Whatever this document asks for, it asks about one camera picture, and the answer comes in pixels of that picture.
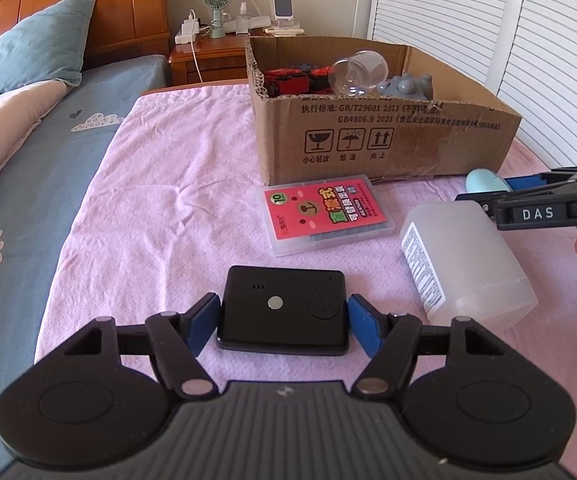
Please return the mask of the blue pillow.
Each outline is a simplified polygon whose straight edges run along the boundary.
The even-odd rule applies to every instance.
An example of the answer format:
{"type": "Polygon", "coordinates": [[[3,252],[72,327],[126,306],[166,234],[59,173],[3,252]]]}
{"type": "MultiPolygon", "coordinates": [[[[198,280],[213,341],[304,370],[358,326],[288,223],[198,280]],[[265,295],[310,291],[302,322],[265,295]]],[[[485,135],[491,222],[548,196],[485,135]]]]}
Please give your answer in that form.
{"type": "Polygon", "coordinates": [[[95,3],[61,0],[4,32],[0,36],[0,94],[52,79],[79,86],[95,3]]]}

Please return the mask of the white louvered closet door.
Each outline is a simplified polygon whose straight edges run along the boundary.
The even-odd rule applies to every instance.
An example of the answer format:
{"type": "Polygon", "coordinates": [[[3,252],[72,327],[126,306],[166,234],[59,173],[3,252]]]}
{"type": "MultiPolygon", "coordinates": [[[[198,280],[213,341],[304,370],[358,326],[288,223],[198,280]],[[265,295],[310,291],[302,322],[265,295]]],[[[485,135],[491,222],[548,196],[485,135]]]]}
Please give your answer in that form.
{"type": "Polygon", "coordinates": [[[547,166],[577,166],[577,0],[373,0],[367,36],[479,81],[547,166]]]}

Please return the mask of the light blue round case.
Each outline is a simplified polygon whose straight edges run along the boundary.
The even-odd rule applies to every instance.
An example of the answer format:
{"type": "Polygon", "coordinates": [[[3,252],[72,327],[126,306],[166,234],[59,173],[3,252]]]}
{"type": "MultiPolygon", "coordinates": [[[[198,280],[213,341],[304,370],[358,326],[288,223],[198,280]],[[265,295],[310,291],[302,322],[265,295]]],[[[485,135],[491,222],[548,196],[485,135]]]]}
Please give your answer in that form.
{"type": "Polygon", "coordinates": [[[512,188],[505,179],[495,172],[485,168],[477,168],[467,174],[465,190],[467,193],[494,193],[511,192],[512,188]]]}

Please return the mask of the white router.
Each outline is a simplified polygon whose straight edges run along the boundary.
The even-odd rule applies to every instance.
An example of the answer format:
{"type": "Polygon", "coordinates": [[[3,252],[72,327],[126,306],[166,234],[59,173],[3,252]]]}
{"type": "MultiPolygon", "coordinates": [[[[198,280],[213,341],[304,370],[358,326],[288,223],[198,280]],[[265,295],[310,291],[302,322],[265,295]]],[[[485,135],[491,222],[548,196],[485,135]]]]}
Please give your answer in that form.
{"type": "MultiPolygon", "coordinates": [[[[254,29],[261,29],[261,28],[266,28],[266,27],[271,26],[271,18],[269,15],[251,16],[249,14],[249,16],[250,16],[249,32],[251,32],[254,29]]],[[[224,29],[226,30],[227,34],[230,34],[231,32],[235,32],[235,18],[234,18],[234,20],[231,20],[231,21],[224,23],[224,29]]]]}

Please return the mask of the translucent white plastic bottle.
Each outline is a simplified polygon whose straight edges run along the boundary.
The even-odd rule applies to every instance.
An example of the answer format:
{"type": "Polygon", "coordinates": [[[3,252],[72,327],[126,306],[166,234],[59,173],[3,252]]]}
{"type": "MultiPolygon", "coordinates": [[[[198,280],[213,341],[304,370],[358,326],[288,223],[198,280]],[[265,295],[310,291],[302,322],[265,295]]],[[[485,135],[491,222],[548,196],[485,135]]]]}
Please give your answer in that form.
{"type": "Polygon", "coordinates": [[[511,248],[471,200],[415,206],[400,238],[430,324],[448,326],[462,316],[499,332],[538,304],[511,248]]]}

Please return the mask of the red card case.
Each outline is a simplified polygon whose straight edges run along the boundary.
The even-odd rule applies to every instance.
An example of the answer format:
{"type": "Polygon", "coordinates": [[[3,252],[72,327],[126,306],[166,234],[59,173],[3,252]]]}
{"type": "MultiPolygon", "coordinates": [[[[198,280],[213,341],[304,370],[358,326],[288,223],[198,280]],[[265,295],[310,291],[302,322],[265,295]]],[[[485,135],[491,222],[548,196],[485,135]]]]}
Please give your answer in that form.
{"type": "Polygon", "coordinates": [[[395,233],[395,220],[364,174],[268,186],[261,200],[275,257],[395,233]]]}

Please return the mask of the clear plastic jar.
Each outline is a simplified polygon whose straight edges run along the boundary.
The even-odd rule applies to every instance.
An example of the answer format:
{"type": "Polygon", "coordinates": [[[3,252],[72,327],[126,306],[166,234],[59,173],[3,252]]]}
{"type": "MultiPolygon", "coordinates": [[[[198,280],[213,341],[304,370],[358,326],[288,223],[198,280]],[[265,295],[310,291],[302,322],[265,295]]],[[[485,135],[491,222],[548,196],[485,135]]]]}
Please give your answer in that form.
{"type": "Polygon", "coordinates": [[[335,62],[329,69],[328,82],[336,96],[364,96],[385,81],[388,73],[388,63],[381,53],[363,50],[335,62]]]}

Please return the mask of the red black toy train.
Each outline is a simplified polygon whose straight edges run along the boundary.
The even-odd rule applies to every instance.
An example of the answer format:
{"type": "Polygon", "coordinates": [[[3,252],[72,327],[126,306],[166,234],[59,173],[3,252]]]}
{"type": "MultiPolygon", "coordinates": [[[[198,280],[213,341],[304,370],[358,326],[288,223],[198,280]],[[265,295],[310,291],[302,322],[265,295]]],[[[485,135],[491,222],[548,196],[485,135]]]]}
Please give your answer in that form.
{"type": "Polygon", "coordinates": [[[278,96],[332,94],[328,75],[331,66],[300,64],[264,72],[264,88],[271,99],[278,96]]]}

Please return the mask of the green desk fan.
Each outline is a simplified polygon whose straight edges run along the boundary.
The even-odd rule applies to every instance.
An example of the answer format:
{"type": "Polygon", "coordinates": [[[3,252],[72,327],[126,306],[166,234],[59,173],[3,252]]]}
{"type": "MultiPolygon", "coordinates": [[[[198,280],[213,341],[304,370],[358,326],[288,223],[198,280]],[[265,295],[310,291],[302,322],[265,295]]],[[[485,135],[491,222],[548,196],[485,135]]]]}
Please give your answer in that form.
{"type": "Polygon", "coordinates": [[[223,38],[226,36],[226,31],[224,30],[224,9],[230,4],[231,0],[203,0],[203,2],[211,12],[210,38],[223,38]]]}

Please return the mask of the black rectangular device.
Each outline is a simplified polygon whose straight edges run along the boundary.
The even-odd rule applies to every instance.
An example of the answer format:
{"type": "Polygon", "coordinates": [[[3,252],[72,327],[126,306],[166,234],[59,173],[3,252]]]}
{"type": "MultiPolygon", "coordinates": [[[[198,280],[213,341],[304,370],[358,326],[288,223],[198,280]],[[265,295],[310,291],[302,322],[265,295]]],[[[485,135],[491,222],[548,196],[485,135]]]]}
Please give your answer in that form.
{"type": "Polygon", "coordinates": [[[220,348],[342,356],[349,348],[349,330],[343,272],[230,267],[217,330],[220,348]]]}

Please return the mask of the small spray bottle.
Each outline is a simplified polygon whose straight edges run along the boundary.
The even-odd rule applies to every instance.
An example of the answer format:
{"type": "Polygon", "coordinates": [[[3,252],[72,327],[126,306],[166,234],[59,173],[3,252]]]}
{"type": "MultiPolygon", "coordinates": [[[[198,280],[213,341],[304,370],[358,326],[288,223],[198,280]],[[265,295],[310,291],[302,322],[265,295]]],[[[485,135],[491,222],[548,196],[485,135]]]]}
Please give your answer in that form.
{"type": "Polygon", "coordinates": [[[250,16],[248,14],[247,3],[243,1],[240,4],[240,10],[238,10],[238,15],[235,18],[235,32],[241,36],[247,36],[249,34],[249,20],[250,16]]]}

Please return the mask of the wooden nightstand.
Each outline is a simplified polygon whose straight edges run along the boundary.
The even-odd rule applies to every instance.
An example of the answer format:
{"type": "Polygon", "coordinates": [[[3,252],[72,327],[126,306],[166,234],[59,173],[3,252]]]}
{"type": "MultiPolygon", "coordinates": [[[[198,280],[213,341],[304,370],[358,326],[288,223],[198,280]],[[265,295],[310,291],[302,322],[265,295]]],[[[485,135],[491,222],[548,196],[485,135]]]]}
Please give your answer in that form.
{"type": "Polygon", "coordinates": [[[169,55],[169,66],[174,87],[200,84],[201,82],[253,80],[249,76],[246,44],[250,39],[271,41],[264,32],[253,36],[226,35],[221,39],[198,36],[192,44],[175,46],[169,55]]]}

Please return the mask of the cardboard box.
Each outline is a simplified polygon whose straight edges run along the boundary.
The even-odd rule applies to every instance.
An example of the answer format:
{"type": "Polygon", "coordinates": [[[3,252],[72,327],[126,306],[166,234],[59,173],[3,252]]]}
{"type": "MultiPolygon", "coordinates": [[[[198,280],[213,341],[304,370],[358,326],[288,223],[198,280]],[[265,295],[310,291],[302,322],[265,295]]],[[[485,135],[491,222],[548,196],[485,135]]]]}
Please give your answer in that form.
{"type": "Polygon", "coordinates": [[[374,181],[497,171],[521,116],[484,86],[406,46],[343,37],[302,36],[246,47],[262,181],[267,185],[365,174],[374,181]],[[264,72],[300,64],[331,66],[355,52],[386,58],[389,79],[433,76],[433,99],[304,94],[271,99],[264,72]]]}

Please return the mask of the grey toy animal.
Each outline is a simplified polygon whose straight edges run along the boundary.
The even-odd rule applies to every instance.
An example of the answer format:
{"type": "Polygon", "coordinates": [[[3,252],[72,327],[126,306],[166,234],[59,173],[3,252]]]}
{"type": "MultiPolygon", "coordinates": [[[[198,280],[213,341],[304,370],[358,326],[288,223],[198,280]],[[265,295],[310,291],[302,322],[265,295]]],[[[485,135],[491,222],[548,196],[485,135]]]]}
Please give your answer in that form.
{"type": "Polygon", "coordinates": [[[377,84],[376,89],[381,96],[430,101],[433,99],[433,76],[423,74],[421,77],[414,77],[404,73],[377,84]]]}

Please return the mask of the small clock on stand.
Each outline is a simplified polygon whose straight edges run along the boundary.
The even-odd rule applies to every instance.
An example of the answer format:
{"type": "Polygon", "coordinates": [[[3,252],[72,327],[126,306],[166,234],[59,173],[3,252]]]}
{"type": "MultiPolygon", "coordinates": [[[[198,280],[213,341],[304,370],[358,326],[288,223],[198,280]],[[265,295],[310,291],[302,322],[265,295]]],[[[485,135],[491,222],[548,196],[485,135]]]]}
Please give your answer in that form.
{"type": "Polygon", "coordinates": [[[276,26],[288,27],[294,24],[293,0],[273,0],[276,26]]]}

